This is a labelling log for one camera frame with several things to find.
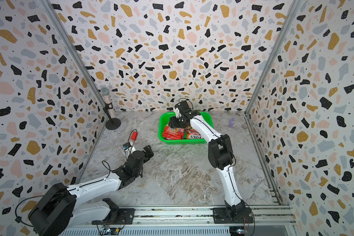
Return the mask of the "orange Fox's fruits candy bag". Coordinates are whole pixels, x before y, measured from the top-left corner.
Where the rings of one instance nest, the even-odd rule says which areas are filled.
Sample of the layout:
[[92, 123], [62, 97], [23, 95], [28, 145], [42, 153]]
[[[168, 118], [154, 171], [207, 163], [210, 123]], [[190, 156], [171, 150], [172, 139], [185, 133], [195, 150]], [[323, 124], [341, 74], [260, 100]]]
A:
[[202, 135], [193, 128], [184, 130], [184, 139], [195, 140], [195, 139], [202, 139], [202, 138], [203, 138]]

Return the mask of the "red fruit candy bag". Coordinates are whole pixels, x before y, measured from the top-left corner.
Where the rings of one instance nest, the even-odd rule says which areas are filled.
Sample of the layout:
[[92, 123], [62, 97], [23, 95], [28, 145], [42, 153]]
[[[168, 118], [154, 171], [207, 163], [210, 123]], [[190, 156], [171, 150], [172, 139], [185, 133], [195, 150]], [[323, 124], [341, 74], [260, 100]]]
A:
[[183, 140], [185, 137], [184, 128], [172, 128], [166, 125], [162, 132], [162, 137], [165, 140]]

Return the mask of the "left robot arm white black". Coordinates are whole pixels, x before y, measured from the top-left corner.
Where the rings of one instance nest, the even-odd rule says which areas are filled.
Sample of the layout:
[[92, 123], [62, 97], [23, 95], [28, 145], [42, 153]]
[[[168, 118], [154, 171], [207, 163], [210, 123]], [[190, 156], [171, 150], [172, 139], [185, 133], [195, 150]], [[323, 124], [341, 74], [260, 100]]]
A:
[[143, 150], [128, 148], [127, 151], [125, 164], [101, 178], [69, 186], [53, 185], [28, 214], [33, 230], [40, 236], [58, 236], [67, 228], [83, 223], [97, 226], [130, 224], [133, 210], [120, 209], [109, 198], [91, 202], [132, 184], [142, 175], [143, 164], [154, 156], [151, 146], [145, 146]]

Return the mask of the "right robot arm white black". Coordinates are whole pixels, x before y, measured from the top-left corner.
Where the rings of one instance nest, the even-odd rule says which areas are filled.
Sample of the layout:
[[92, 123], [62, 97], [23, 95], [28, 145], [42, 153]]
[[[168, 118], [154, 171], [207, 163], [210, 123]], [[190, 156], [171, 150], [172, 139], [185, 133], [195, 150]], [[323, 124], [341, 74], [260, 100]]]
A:
[[187, 100], [180, 101], [174, 107], [175, 116], [170, 118], [172, 128], [192, 128], [196, 130], [208, 144], [208, 160], [221, 179], [226, 214], [230, 221], [239, 220], [246, 211], [246, 204], [238, 190], [233, 167], [236, 158], [233, 153], [230, 137], [222, 135], [212, 128], [201, 113], [193, 110]]

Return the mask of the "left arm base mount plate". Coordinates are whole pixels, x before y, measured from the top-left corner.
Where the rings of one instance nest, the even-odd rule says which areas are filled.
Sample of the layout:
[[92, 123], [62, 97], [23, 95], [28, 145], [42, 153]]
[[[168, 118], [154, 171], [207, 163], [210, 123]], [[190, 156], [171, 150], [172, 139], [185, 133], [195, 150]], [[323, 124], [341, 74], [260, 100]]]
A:
[[103, 220], [95, 220], [92, 225], [131, 225], [134, 219], [134, 208], [111, 210]]

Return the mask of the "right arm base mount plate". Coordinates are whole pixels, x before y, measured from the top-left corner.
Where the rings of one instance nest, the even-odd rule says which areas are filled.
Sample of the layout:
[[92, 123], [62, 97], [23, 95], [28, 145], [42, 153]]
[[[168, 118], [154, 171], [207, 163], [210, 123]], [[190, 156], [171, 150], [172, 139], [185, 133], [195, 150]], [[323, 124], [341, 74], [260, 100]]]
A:
[[212, 213], [215, 224], [254, 223], [253, 213], [249, 207], [240, 210], [231, 207], [215, 207]]

